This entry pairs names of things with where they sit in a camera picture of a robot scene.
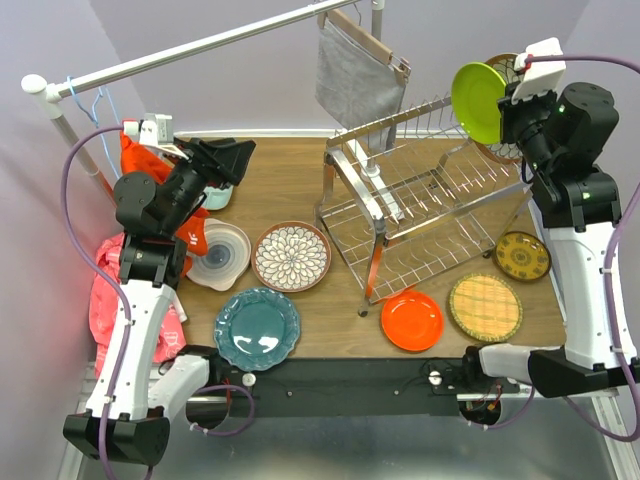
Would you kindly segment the lime green plate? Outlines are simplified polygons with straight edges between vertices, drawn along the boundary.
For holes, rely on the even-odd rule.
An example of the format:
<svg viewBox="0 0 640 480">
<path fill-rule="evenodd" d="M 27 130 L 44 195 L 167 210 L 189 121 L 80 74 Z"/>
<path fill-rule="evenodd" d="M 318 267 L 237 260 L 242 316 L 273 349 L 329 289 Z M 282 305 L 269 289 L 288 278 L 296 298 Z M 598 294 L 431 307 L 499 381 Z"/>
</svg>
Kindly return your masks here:
<svg viewBox="0 0 640 480">
<path fill-rule="evenodd" d="M 452 108 L 460 126 L 475 142 L 501 142 L 498 101 L 505 88 L 502 76 L 485 63 L 468 63 L 456 73 L 451 87 Z"/>
</svg>

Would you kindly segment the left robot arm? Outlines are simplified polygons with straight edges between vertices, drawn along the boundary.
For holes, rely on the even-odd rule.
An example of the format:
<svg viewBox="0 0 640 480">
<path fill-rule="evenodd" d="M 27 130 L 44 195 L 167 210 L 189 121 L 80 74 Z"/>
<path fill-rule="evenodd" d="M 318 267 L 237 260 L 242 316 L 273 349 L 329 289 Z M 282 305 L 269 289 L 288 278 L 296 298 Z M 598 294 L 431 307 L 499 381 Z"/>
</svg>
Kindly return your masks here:
<svg viewBox="0 0 640 480">
<path fill-rule="evenodd" d="M 147 172 L 124 174 L 114 187 L 116 219 L 124 239 L 117 278 L 85 250 L 79 253 L 114 291 L 116 316 L 103 367 L 84 412 L 66 417 L 65 439 L 102 462 L 153 469 L 166 451 L 171 423 L 194 393 L 233 391 L 224 382 L 218 351 L 179 349 L 173 366 L 155 384 L 150 373 L 165 316 L 185 268 L 188 241 L 178 231 L 200 208 L 208 186 L 238 185 L 256 148 L 252 140 L 175 140 L 174 166 L 163 181 Z"/>
</svg>

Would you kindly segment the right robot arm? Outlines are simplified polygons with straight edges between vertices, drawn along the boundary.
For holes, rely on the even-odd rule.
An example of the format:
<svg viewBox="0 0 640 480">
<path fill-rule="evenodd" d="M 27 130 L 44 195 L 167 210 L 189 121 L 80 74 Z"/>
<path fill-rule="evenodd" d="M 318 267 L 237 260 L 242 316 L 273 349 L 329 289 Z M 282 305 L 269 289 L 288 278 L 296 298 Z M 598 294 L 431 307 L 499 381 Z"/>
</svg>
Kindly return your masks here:
<svg viewBox="0 0 640 480">
<path fill-rule="evenodd" d="M 622 226 L 616 181 L 596 164 L 619 122 L 612 94 L 585 82 L 528 100 L 509 84 L 498 97 L 502 141 L 514 144 L 532 172 L 531 192 L 564 308 L 559 347 L 500 343 L 460 367 L 480 392 L 497 377 L 531 384 L 546 398 L 569 397 L 639 379 L 637 349 L 627 330 L 617 250 Z"/>
</svg>

